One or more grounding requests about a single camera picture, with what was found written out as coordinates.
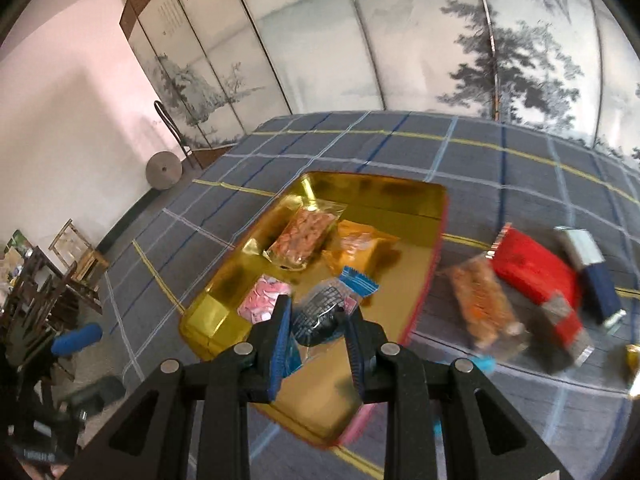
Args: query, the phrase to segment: white wall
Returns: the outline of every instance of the white wall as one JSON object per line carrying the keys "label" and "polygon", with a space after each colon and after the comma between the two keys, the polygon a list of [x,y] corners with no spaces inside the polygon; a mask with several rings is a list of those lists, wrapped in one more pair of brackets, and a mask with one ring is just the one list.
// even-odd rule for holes
{"label": "white wall", "polygon": [[68,218],[97,244],[148,190],[149,157],[180,152],[120,30],[123,1],[77,0],[25,34],[46,5],[0,56],[0,244],[20,228],[46,249]]}

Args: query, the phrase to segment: blue wrapped snack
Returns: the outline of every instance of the blue wrapped snack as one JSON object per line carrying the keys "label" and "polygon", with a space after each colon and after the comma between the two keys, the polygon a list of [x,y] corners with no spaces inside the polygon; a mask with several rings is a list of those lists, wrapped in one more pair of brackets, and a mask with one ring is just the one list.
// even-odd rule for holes
{"label": "blue wrapped snack", "polygon": [[573,268],[580,275],[587,303],[599,324],[609,329],[626,316],[609,269],[591,233],[585,229],[556,227],[558,238]]}
{"label": "blue wrapped snack", "polygon": [[344,267],[340,276],[318,283],[297,302],[291,333],[298,343],[302,364],[343,335],[344,316],[350,316],[363,298],[377,290],[376,282],[351,267]]}

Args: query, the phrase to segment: orange snack bag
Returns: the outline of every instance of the orange snack bag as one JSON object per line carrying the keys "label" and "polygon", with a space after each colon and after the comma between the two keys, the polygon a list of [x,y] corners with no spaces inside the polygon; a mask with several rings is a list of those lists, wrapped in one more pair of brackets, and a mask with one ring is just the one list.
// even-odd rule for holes
{"label": "orange snack bag", "polygon": [[351,267],[370,276],[374,254],[390,249],[398,237],[378,231],[375,227],[350,220],[338,222],[340,248],[322,251],[322,257],[334,275]]}

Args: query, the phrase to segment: snack package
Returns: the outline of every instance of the snack package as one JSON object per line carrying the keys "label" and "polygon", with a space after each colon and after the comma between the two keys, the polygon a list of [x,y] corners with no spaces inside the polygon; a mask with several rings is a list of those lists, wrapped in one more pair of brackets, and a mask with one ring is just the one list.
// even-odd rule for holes
{"label": "snack package", "polygon": [[238,307],[238,315],[251,324],[271,319],[273,307],[280,294],[291,294],[289,283],[263,274]]}
{"label": "snack package", "polygon": [[446,274],[478,349],[506,358],[528,346],[529,333],[513,313],[484,254],[450,267]]}
{"label": "snack package", "polygon": [[264,257],[284,269],[304,269],[344,209],[326,200],[303,203]]}
{"label": "snack package", "polygon": [[585,306],[591,307],[599,324],[611,329],[626,316],[626,310],[622,308],[611,273],[596,241],[586,229],[558,226],[554,231],[578,273],[585,291]]}
{"label": "snack package", "polygon": [[577,273],[533,238],[505,224],[487,252],[495,273],[536,305],[559,292],[577,309],[581,292]]}
{"label": "snack package", "polygon": [[343,334],[342,320],[360,301],[378,290],[378,284],[351,267],[338,278],[318,283],[294,305],[291,333],[303,363],[325,350],[324,345]]}
{"label": "snack package", "polygon": [[[238,315],[251,324],[271,319],[276,300],[281,294],[290,295],[291,285],[263,274],[255,282],[251,291],[244,297],[238,307]],[[284,377],[289,377],[302,366],[300,352],[295,339],[289,334],[287,353],[285,355]]]}
{"label": "snack package", "polygon": [[571,356],[574,365],[580,366],[593,352],[593,343],[575,310],[560,293],[554,294],[541,307],[545,317],[554,326],[562,348]]}
{"label": "snack package", "polygon": [[396,236],[350,220],[338,222],[337,230],[340,248],[322,251],[322,258],[335,275],[344,267],[370,274],[374,254],[390,249],[398,241]]}

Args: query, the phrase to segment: plaid tablecloth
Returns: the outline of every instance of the plaid tablecloth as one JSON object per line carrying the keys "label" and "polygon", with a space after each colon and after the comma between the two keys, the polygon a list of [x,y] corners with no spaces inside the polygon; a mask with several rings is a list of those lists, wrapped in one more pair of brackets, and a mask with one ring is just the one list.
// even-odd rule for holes
{"label": "plaid tablecloth", "polygon": [[[630,412],[624,345],[636,332],[632,291],[640,276],[640,176],[569,141],[488,121],[336,112],[261,125],[165,208],[103,279],[104,327],[118,343],[127,387],[140,384],[165,358],[196,360],[178,335],[180,311],[274,195],[313,170],[388,174],[446,186],[449,220],[441,267],[478,254],[506,221],[557,253],[554,226],[578,226],[593,234],[630,312],[624,325],[607,335],[585,319],[596,350],[577,370],[550,374],[550,346],[536,342],[498,364],[492,380],[577,479],[599,478]],[[539,322],[538,309],[514,290],[506,291],[524,323]],[[434,360],[471,353],[443,276],[434,279],[412,348]],[[375,477],[384,460],[385,417],[382,407],[376,409],[351,446],[352,456],[347,450],[311,449],[252,412],[254,476]]]}

